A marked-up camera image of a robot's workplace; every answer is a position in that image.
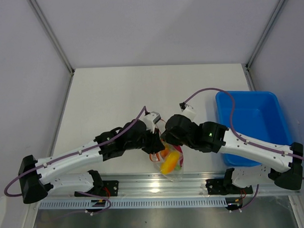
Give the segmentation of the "red orange mango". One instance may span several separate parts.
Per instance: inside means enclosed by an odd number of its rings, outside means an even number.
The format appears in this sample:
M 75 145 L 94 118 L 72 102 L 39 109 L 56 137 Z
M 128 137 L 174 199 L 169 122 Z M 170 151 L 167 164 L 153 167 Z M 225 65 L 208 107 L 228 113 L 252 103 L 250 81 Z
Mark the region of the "red orange mango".
M 165 148 L 164 150 L 161 150 L 159 152 L 159 154 L 160 154 L 160 157 L 162 157 L 164 159 L 169 154 L 169 149 Z

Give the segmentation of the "orange yellow mango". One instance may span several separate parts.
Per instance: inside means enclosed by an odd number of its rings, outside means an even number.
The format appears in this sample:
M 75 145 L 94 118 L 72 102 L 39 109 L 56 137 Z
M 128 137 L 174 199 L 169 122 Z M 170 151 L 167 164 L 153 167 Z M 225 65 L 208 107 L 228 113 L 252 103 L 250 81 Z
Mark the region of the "orange yellow mango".
M 177 151 L 170 152 L 164 162 L 160 166 L 160 172 L 164 175 L 172 172 L 180 158 L 180 154 Z

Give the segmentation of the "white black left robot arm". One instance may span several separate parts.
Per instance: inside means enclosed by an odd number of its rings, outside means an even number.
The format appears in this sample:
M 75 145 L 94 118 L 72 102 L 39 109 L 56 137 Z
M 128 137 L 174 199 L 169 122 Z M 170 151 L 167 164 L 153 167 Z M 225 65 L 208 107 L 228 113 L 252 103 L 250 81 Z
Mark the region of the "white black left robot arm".
M 22 201 L 31 204 L 51 195 L 103 195 L 105 186 L 98 171 L 91 169 L 82 174 L 72 174 L 71 171 L 120 157 L 129 150 L 140 149 L 147 154 L 160 152 L 164 145 L 157 122 L 145 118 L 127 123 L 124 127 L 103 132 L 88 144 L 60 156 L 24 157 L 18 172 Z

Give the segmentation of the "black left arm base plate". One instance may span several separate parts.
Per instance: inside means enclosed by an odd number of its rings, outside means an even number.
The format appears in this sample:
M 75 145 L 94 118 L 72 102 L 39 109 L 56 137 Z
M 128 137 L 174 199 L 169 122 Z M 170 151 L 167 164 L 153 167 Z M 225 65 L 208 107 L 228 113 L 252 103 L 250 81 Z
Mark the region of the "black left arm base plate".
M 97 180 L 90 182 L 91 187 L 87 191 L 75 191 L 75 197 L 85 197 L 82 193 L 87 193 L 95 196 L 101 197 L 117 197 L 118 196 L 118 188 L 119 188 L 119 181 L 118 180 Z

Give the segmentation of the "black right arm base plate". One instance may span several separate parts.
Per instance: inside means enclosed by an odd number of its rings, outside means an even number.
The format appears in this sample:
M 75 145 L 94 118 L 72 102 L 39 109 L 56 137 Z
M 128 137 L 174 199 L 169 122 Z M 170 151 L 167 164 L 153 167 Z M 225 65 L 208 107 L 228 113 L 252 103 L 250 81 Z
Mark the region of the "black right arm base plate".
M 240 188 L 232 183 L 224 183 L 223 178 L 207 179 L 206 188 L 209 195 L 240 195 L 240 194 L 252 194 L 253 188 L 251 186 Z

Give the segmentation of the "clear zip bag red zipper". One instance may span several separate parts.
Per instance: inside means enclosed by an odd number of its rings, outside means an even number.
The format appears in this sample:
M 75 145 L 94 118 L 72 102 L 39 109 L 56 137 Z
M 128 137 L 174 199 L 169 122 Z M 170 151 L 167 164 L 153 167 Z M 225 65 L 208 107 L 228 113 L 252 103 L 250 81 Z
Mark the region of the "clear zip bag red zipper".
M 159 174 L 166 177 L 171 182 L 180 182 L 183 178 L 183 163 L 184 156 L 180 146 L 166 143 L 161 134 L 166 130 L 165 121 L 161 119 L 156 128 L 159 131 L 161 143 L 164 149 L 158 153 L 150 154 L 149 158 L 152 161 L 154 168 L 159 171 Z

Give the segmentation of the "red chili pepper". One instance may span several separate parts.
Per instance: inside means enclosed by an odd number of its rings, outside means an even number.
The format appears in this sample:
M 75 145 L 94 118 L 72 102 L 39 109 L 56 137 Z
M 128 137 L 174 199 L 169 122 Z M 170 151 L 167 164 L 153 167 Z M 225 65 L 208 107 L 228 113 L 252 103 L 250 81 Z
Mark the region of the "red chili pepper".
M 179 165 L 180 165 L 180 167 L 182 167 L 183 161 L 184 161 L 184 156 L 183 156 L 182 149 L 179 145 L 175 145 L 174 148 L 180 153 Z

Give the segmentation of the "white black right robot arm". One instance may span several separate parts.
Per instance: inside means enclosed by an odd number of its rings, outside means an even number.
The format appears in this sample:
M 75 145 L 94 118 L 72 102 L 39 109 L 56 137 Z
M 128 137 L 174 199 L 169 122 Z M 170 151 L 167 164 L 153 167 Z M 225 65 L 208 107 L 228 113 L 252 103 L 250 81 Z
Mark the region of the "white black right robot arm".
M 286 190 L 298 191 L 302 187 L 303 145 L 298 142 L 272 144 L 239 134 L 216 122 L 196 124 L 182 114 L 175 114 L 166 122 L 161 138 L 171 145 L 185 145 L 202 153 L 237 155 L 261 164 L 228 169 L 222 181 L 228 193 L 270 183 Z

